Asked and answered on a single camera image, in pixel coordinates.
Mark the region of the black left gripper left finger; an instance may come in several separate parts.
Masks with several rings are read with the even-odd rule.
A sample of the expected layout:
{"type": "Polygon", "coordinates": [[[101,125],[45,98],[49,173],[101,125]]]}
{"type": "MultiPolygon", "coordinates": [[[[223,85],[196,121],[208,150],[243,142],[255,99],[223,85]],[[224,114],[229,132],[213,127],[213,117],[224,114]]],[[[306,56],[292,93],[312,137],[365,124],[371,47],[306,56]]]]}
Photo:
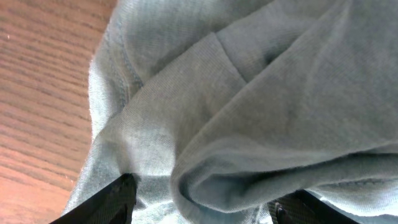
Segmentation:
{"type": "Polygon", "coordinates": [[[123,174],[51,224],[131,224],[136,191],[134,176],[123,174]]]}

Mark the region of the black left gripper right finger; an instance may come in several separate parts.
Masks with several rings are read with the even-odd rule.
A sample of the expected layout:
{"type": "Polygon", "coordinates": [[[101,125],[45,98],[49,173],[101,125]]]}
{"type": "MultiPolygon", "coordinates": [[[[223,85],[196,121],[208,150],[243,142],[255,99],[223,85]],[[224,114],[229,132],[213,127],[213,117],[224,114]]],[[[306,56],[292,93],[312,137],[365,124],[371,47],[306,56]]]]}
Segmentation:
{"type": "Polygon", "coordinates": [[[267,206],[275,224],[359,224],[305,190],[275,199],[267,206]]]}

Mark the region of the light blue t-shirt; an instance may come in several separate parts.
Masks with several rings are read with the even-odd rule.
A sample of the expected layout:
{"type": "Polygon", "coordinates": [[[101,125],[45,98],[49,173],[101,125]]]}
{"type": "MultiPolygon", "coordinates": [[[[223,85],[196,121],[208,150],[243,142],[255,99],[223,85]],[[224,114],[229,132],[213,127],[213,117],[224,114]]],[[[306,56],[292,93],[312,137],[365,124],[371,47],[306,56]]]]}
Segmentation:
{"type": "Polygon", "coordinates": [[[119,1],[69,212],[123,173],[134,223],[266,223],[306,190],[397,222],[397,1],[119,1]]]}

